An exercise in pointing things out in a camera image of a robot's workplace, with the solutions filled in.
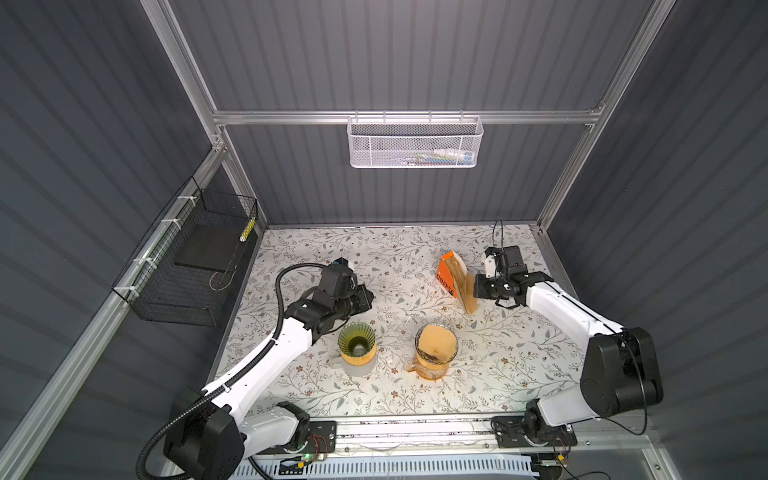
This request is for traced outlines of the brown paper coffee filters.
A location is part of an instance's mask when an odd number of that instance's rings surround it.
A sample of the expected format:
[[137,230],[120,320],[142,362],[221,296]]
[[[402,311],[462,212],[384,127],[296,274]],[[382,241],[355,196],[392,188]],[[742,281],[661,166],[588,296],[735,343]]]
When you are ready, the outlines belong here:
[[457,291],[460,293],[459,286],[463,281],[464,276],[469,272],[473,274],[473,272],[467,268],[464,260],[456,252],[453,252],[452,257],[447,260],[447,263],[450,265],[454,284],[457,288]]

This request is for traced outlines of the green glass dripper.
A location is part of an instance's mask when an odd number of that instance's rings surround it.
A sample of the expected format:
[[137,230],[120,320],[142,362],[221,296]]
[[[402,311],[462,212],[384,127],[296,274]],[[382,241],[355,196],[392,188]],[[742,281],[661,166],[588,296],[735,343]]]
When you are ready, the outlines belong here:
[[342,328],[338,337],[340,353],[362,356],[377,349],[376,334],[372,326],[366,323],[350,323]]

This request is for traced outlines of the orange coffee filter box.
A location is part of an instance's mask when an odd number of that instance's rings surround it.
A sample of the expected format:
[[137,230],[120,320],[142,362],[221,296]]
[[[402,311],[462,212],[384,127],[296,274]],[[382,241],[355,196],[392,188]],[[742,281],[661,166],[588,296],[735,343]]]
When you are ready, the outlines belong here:
[[447,263],[447,260],[452,257],[453,252],[454,251],[450,251],[440,258],[436,279],[451,296],[458,298],[460,293],[457,291],[450,265]]

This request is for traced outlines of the clear frosted glass carafe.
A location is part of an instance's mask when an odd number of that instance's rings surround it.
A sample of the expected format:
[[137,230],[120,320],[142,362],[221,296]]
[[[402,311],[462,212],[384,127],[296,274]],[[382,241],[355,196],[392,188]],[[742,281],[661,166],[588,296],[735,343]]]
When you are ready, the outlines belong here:
[[376,359],[372,359],[364,365],[352,365],[347,363],[343,358],[337,358],[331,363],[331,366],[340,369],[351,377],[365,377],[375,370],[376,364]]

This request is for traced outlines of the wooden dripper ring stand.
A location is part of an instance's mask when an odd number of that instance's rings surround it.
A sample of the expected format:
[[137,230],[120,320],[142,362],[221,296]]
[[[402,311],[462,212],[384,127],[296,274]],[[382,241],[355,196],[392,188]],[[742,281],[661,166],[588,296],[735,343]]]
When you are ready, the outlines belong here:
[[451,362],[446,363],[432,363],[423,359],[422,357],[416,357],[414,365],[416,371],[422,375],[428,376],[441,376],[445,375],[450,367]]

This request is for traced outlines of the orange glass carafe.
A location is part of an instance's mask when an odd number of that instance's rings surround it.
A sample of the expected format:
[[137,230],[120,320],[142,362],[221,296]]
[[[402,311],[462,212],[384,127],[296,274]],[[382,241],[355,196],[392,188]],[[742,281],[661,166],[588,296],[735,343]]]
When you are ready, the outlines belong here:
[[422,363],[418,358],[413,359],[410,364],[405,367],[407,372],[416,373],[423,379],[436,381],[444,377],[449,370],[448,364],[433,365],[429,363]]

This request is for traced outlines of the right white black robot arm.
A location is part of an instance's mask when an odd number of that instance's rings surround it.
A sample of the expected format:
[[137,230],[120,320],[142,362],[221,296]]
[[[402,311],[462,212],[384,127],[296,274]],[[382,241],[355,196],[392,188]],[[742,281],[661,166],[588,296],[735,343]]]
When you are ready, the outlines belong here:
[[650,333],[626,328],[568,294],[554,279],[530,271],[517,246],[488,247],[474,296],[507,310],[527,307],[546,317],[584,352],[579,384],[527,403],[522,434],[546,446],[577,422],[647,412],[664,391]]

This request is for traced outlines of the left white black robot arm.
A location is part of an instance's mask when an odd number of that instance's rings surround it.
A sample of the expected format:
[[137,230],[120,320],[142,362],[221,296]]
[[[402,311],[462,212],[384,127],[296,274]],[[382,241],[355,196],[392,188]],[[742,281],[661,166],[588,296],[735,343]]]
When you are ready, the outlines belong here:
[[374,295],[359,283],[346,259],[321,265],[317,286],[290,305],[275,291],[275,329],[235,367],[200,390],[174,401],[169,421],[139,454],[136,474],[152,478],[147,461],[152,450],[180,468],[181,479],[228,479],[246,457],[286,447],[301,450],[309,435],[310,417],[290,402],[264,414],[250,410],[283,371],[336,323],[371,309]]

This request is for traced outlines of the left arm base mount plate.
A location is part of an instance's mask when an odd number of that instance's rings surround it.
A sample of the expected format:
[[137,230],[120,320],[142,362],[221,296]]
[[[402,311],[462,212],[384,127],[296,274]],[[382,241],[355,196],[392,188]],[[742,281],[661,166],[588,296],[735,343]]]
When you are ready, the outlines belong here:
[[338,423],[332,420],[300,422],[293,436],[284,444],[258,452],[258,455],[329,454],[336,448]]

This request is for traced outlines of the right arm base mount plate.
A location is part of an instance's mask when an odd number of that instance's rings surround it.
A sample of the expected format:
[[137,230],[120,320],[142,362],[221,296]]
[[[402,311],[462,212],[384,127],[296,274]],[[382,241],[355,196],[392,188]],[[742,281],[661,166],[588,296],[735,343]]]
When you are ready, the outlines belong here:
[[524,415],[494,416],[490,427],[501,448],[574,447],[578,444],[572,428],[551,427]]

